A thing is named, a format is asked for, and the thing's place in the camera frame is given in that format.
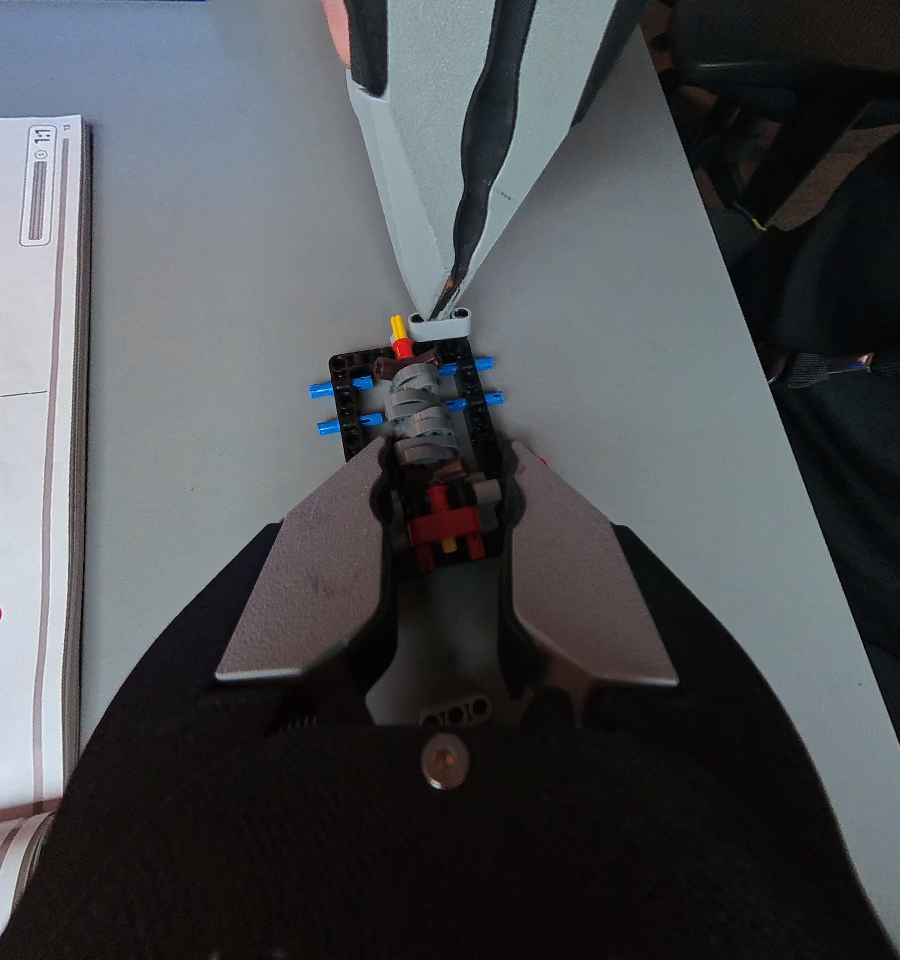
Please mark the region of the lego instruction booklet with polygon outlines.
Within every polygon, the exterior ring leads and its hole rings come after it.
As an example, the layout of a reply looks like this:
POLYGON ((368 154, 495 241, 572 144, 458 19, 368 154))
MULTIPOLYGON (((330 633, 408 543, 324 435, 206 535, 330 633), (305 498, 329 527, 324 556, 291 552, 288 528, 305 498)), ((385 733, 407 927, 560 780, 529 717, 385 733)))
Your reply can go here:
POLYGON ((91 152, 0 118, 0 935, 81 743, 91 152))

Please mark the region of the black office chair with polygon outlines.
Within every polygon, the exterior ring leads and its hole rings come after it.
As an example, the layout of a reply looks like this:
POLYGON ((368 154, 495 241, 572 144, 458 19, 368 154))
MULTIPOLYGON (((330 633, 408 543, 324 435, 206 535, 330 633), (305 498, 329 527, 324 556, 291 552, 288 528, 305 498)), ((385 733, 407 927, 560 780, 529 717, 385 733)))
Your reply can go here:
POLYGON ((692 170, 764 231, 839 139, 900 126, 900 1, 682 1, 660 38, 668 103, 713 96, 678 125, 692 170))

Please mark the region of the person's right hand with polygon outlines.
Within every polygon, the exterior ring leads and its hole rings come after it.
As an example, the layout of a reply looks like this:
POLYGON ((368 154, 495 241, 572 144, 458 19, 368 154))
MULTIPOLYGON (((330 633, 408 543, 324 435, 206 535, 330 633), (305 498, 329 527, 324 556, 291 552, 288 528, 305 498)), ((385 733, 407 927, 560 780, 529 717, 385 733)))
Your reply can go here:
POLYGON ((343 0, 320 1, 336 55, 344 69, 351 66, 349 14, 343 0))

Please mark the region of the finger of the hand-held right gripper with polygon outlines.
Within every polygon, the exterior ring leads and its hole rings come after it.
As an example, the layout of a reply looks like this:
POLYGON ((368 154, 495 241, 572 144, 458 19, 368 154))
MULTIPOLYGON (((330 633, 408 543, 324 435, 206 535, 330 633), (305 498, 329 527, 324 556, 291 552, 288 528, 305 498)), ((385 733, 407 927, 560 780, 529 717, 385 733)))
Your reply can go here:
POLYGON ((626 2, 495 4, 461 132, 449 299, 462 296, 626 42, 626 2))
POLYGON ((345 2, 351 106, 413 308, 429 319, 456 260, 462 138, 492 1, 345 2))

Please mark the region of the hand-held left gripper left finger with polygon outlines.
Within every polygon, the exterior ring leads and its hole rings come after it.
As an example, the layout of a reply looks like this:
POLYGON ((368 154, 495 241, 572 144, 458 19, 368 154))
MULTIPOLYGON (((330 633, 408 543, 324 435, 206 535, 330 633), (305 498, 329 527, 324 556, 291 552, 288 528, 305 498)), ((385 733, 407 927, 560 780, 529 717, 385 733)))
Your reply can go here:
POLYGON ((224 684, 366 697, 397 645, 387 457, 375 438, 285 516, 216 666, 224 684))

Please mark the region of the lego engine frame assembly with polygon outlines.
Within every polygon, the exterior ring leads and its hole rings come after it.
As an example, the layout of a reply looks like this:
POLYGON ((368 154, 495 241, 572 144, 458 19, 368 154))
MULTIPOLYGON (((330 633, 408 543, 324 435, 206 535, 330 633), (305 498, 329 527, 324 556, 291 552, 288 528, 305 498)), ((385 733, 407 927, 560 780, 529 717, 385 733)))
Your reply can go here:
POLYGON ((384 345, 331 356, 326 377, 309 385, 335 414, 317 425, 340 439, 350 461, 384 439, 390 544, 399 565, 422 573, 497 558, 504 546, 503 450, 492 408, 504 393, 487 390, 491 357, 468 340, 470 313, 451 314, 459 337, 420 339, 418 314, 393 315, 384 345))

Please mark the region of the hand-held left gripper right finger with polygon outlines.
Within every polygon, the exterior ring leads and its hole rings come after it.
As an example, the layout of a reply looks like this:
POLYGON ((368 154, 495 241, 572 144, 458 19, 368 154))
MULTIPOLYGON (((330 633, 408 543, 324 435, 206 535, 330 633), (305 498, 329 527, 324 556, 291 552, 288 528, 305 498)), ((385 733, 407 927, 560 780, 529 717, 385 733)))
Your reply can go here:
POLYGON ((524 443, 505 464, 499 641, 511 694, 677 688, 612 522, 524 443))

